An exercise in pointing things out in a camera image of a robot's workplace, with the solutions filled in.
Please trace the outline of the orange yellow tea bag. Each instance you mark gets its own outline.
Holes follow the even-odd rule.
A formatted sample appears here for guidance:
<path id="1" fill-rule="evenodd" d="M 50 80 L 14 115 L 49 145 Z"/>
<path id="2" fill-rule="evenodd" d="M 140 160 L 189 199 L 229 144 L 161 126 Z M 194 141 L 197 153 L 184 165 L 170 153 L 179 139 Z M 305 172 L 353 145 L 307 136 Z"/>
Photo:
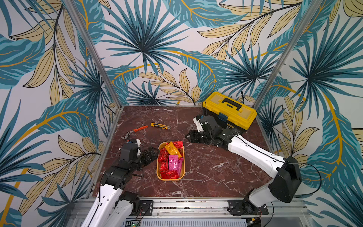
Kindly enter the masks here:
<path id="1" fill-rule="evenodd" d="M 164 148 L 166 149 L 169 155 L 176 155 L 179 159 L 182 157 L 180 151 L 173 144 L 173 142 L 166 144 Z"/>

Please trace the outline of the yellow plastic storage box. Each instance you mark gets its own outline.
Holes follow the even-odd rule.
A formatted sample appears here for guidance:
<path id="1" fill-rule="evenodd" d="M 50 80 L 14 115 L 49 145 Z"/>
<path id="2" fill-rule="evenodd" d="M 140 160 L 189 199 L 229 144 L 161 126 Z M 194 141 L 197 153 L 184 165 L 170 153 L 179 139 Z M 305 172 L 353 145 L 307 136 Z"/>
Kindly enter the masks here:
<path id="1" fill-rule="evenodd" d="M 182 141 L 164 142 L 158 147 L 157 177 L 166 182 L 179 181 L 185 175 L 185 154 Z"/>

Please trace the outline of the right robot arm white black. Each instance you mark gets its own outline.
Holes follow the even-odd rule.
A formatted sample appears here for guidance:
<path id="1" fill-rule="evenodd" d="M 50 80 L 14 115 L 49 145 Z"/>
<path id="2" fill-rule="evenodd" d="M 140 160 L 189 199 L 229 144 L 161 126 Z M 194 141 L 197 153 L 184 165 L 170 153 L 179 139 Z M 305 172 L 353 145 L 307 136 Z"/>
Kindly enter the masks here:
<path id="1" fill-rule="evenodd" d="M 271 177 L 269 183 L 251 190 L 246 195 L 245 207 L 255 209 L 273 201 L 292 201 L 302 182 L 299 163 L 295 158 L 283 158 L 266 151 L 246 140 L 238 132 L 230 128 L 223 129 L 210 115 L 198 115 L 193 122 L 197 128 L 185 136 L 190 143 L 226 149 L 253 163 Z"/>

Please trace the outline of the pink tea bag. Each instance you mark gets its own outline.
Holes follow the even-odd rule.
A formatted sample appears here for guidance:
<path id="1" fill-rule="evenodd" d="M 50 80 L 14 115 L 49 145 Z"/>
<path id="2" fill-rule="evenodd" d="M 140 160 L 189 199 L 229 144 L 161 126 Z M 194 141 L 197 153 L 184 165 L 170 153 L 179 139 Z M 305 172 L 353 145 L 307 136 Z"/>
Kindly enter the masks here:
<path id="1" fill-rule="evenodd" d="M 176 155 L 169 155 L 168 168 L 169 170 L 178 170 L 179 159 Z"/>

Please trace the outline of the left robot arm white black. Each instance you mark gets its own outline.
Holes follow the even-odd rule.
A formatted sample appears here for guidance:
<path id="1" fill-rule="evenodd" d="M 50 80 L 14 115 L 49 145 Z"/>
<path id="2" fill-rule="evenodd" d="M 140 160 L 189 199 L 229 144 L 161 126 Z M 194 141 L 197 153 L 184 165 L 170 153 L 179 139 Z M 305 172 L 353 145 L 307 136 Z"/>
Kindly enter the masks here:
<path id="1" fill-rule="evenodd" d="M 159 149 L 141 150 L 140 140 L 121 146 L 118 163 L 102 176 L 97 197 L 82 223 L 83 227 L 119 227 L 131 214 L 139 210 L 140 196 L 125 192 L 126 184 L 135 172 L 156 161 Z"/>

